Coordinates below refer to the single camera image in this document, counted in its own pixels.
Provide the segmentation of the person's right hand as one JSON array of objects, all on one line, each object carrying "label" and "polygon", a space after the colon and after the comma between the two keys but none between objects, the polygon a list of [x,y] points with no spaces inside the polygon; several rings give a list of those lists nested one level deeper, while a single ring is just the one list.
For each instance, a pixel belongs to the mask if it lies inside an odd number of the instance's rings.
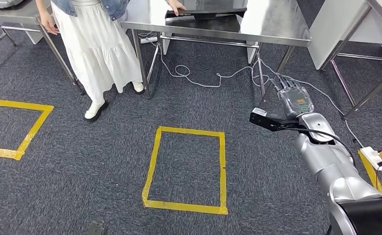
[{"label": "person's right hand", "polygon": [[55,26],[52,16],[47,11],[40,12],[40,19],[42,26],[54,35],[59,33],[58,28]]}]

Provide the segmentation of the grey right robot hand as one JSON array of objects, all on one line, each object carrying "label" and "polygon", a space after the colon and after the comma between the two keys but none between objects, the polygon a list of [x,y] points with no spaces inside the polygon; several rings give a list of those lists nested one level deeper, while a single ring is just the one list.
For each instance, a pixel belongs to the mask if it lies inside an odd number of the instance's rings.
[{"label": "grey right robot hand", "polygon": [[286,119],[296,119],[299,115],[314,111],[314,105],[307,92],[297,81],[282,75],[270,79],[283,106]]}]

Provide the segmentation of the person's left hand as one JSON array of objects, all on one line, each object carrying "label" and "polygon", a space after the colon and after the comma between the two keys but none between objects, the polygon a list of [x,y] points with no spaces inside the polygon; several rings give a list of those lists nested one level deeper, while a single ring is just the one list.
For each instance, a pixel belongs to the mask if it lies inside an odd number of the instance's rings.
[{"label": "person's left hand", "polygon": [[179,16],[179,10],[186,10],[185,6],[180,3],[178,0],[167,0],[168,4],[171,6],[172,10],[174,11],[174,14],[176,16]]}]

